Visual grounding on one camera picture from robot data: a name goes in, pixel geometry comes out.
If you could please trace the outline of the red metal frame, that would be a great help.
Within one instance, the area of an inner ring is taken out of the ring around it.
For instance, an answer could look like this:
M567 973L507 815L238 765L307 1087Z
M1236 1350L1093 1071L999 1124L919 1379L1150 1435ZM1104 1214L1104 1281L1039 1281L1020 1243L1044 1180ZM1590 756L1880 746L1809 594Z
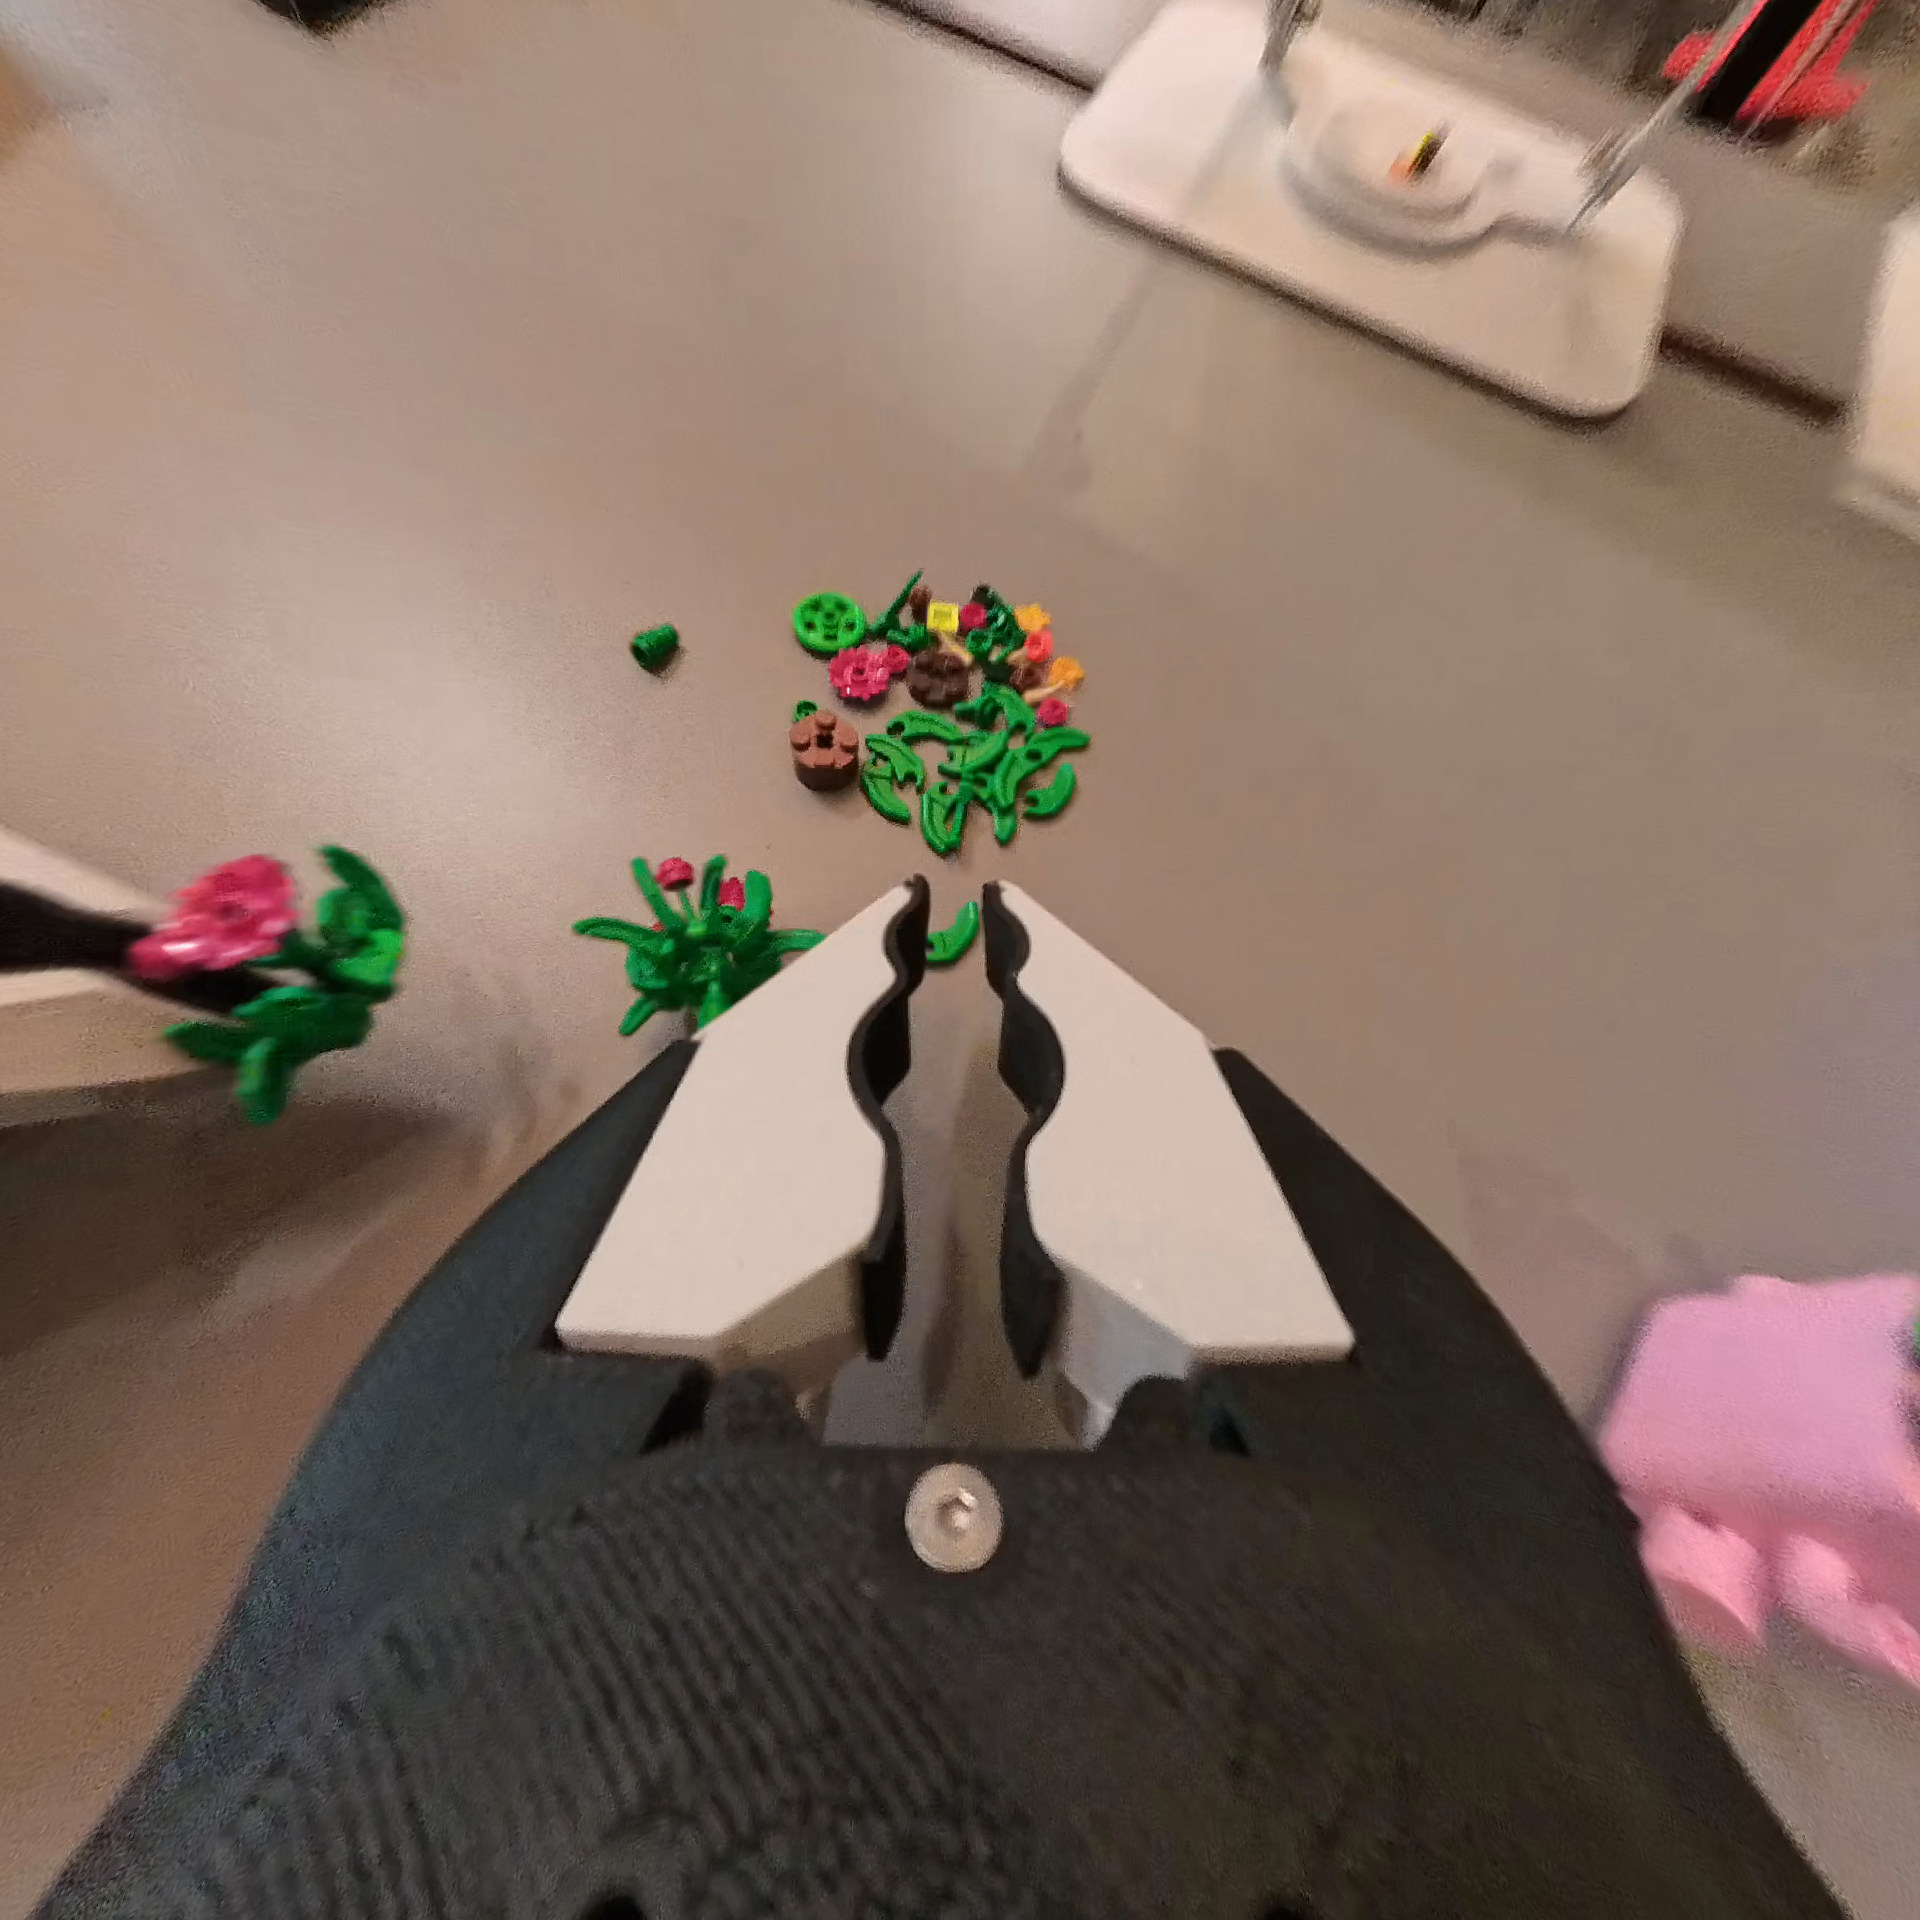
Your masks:
M1880 0L1729 0L1714 29L1663 49L1663 89L1690 94L1690 123L1737 141L1791 141L1860 114L1843 68Z

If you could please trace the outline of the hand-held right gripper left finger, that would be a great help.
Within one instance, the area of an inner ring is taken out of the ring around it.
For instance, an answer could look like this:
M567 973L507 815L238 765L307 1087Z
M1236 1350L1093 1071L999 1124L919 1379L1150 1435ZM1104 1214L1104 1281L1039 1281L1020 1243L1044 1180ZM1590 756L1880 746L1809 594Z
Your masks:
M567 1350L771 1374L821 1395L912 1297L888 1087L928 986L928 880L888 880L722 1012L641 1144L567 1310Z

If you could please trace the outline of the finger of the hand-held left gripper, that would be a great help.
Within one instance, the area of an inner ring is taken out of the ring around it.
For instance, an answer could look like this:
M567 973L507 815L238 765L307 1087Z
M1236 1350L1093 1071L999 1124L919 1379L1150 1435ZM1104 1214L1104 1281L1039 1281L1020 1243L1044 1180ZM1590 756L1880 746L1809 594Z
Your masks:
M135 880L110 880L22 834L0 834L0 968L129 968L129 942L155 922L162 908Z
M162 1026L192 1021L92 968L8 968L0 973L0 1124L74 1124L142 1109L162 1087L216 1087Z

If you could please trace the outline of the pink toy pot with plant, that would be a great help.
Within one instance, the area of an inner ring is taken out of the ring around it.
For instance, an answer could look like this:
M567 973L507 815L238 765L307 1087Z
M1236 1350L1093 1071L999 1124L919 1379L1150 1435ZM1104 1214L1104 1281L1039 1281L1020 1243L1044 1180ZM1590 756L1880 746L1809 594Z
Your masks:
M1920 1685L1920 1281L1655 1303L1590 1460L1680 1644L1758 1660L1791 1616Z

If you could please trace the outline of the white monitor stand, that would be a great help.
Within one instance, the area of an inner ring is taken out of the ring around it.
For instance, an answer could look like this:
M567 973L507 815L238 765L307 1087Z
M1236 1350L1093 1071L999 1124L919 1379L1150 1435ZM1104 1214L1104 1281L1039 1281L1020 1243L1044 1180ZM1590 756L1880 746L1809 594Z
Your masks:
M1655 170L1602 179L1583 141L1297 9L1150 19L1064 127L1064 179L1551 417L1617 417L1663 350L1680 193Z

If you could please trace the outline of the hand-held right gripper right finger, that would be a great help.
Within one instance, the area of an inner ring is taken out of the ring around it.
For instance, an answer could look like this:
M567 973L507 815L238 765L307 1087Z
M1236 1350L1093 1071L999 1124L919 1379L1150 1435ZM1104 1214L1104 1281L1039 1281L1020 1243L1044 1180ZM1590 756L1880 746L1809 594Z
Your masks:
M1348 1366L1353 1326L1229 1087L1214 1048L1020 880L986 880L999 1335L1093 1452L1144 1379Z

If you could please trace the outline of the pile of small toy pieces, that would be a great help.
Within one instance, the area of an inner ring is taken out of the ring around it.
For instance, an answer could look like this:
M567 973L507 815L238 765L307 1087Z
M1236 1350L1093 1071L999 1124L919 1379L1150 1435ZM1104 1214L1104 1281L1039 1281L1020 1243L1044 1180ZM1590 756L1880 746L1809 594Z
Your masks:
M938 854L962 854L972 822L1009 850L1020 822L1083 796L1091 671L1055 641L1044 597L997 583L939 597L912 574L882 608L808 594L785 641L821 671L821 715L855 726L852 788Z

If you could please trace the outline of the toy flower stem with leaves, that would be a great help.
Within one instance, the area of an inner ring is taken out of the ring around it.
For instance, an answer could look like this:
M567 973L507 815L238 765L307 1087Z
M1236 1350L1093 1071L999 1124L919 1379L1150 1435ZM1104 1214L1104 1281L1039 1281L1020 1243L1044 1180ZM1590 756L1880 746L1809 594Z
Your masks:
M283 1124L307 1063L368 1048L399 986L414 921L362 850L314 850L303 908L283 854L225 854L129 942L129 986L178 1003L162 1048L230 1081L246 1124Z

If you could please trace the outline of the green leafy toy plant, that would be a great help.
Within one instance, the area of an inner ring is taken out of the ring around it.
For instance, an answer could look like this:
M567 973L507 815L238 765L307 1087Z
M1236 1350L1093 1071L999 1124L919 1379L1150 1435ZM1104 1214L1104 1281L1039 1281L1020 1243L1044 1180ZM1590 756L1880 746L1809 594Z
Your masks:
M771 922L771 874L731 874L731 854L635 854L641 921L570 921L587 942L622 954L622 1021L619 1040L655 1021L714 1026L758 986L771 986L800 954L812 954L812 922Z

